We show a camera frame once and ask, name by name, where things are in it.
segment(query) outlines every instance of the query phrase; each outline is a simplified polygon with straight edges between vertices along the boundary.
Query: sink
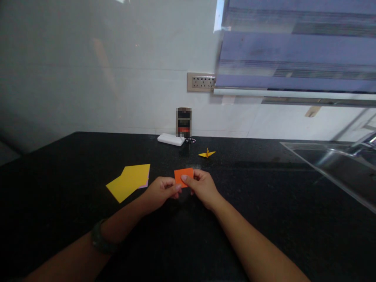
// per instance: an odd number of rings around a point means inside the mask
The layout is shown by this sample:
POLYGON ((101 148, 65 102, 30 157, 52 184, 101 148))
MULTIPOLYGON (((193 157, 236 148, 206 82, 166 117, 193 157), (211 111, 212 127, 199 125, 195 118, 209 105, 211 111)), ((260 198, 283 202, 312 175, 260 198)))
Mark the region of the sink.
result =
POLYGON ((354 157, 344 152, 347 145, 281 144, 376 213, 376 153, 354 157))

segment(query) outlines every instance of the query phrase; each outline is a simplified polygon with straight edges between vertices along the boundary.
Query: yellow paper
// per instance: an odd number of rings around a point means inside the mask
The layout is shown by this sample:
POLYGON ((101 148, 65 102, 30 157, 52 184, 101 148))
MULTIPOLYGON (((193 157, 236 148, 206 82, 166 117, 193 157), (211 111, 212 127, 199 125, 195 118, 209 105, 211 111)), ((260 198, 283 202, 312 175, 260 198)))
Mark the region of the yellow paper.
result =
POLYGON ((121 203, 149 178, 150 164, 126 166, 122 174, 106 185, 115 199, 121 203))
POLYGON ((213 155, 214 153, 215 153, 215 151, 214 152, 209 152, 209 148, 206 148, 206 153, 199 154, 199 156, 208 158, 211 155, 213 155))

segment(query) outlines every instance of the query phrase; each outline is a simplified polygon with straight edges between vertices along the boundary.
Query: paper crane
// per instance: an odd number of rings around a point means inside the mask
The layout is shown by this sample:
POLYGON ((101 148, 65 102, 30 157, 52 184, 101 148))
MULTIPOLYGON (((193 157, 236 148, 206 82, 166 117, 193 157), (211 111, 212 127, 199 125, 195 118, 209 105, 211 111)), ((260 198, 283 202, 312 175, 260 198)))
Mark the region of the paper crane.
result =
POLYGON ((213 155, 214 153, 215 153, 215 151, 209 152, 209 148, 206 148, 206 153, 199 154, 199 156, 208 158, 209 156, 213 155))

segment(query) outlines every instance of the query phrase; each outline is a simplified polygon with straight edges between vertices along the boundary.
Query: black countertop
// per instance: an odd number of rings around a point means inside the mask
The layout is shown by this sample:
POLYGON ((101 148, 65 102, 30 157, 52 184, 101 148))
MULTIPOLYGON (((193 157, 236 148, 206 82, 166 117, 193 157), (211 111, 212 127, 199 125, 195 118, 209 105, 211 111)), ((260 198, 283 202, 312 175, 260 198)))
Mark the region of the black countertop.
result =
MULTIPOLYGON (((0 168, 2 278, 25 276, 138 197, 119 204, 106 184, 124 166, 157 176, 194 167, 312 281, 376 281, 376 216, 279 140, 197 137, 175 147, 157 136, 77 132, 0 168), (209 159, 197 156, 206 148, 209 159)), ((145 217, 102 280, 245 280, 215 217, 183 190, 145 217)))

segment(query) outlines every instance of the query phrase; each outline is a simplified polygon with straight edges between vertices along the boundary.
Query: wristwatch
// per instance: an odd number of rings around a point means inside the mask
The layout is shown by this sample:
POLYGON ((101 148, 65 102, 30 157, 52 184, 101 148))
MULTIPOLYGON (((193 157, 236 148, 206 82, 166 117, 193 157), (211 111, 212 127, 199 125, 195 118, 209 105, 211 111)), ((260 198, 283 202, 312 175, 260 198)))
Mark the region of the wristwatch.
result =
POLYGON ((119 249, 119 244, 112 244, 107 242, 101 233, 101 224, 107 219, 102 219, 96 225, 94 225, 91 231, 91 243, 101 253, 113 254, 119 249))

